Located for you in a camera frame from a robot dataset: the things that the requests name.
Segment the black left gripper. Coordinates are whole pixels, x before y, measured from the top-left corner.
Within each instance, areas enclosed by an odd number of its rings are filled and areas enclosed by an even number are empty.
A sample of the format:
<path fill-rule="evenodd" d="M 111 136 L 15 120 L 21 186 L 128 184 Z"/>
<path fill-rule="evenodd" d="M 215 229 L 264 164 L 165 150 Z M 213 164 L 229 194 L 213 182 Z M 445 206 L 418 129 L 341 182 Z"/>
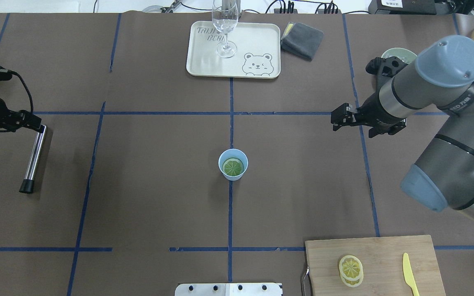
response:
<path fill-rule="evenodd" d="M 42 120 L 28 111 L 12 111 L 0 99 L 0 133 L 16 132 L 21 127 L 42 132 Z"/>

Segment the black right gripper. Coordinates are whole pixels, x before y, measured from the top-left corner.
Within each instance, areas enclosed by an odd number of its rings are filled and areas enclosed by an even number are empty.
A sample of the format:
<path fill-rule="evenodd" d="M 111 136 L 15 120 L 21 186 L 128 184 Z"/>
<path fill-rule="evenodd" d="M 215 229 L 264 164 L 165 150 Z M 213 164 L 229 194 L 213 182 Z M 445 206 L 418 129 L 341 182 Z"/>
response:
<path fill-rule="evenodd" d="M 343 103 L 331 112 L 330 122 L 333 131 L 344 126 L 370 126 L 370 138 L 383 134 L 395 135 L 407 126 L 405 118 L 394 117 L 384 109 L 379 95 L 371 95 L 357 109 L 350 103 Z"/>

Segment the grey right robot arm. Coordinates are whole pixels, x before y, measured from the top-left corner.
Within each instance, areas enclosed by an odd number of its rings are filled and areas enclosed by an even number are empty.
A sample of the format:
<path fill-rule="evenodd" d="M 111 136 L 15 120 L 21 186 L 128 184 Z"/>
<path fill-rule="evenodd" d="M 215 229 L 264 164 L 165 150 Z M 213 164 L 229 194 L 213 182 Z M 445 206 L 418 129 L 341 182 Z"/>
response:
<path fill-rule="evenodd" d="M 474 222 L 474 40 L 445 36 L 411 63 L 375 58 L 366 66 L 376 90 L 363 105 L 344 103 L 331 114 L 333 130 L 369 126 L 369 137 L 395 135 L 429 105 L 448 119 L 401 182 L 409 197 L 435 212 L 458 211 Z"/>

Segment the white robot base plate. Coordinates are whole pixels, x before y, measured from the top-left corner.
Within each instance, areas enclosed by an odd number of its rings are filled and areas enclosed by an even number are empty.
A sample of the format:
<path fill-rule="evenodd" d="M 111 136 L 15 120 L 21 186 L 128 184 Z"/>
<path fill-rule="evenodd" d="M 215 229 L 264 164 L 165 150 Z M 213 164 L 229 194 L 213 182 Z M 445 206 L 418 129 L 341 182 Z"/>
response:
<path fill-rule="evenodd" d="M 282 296 L 282 284 L 274 282 L 250 283 L 183 283 L 175 296 Z"/>

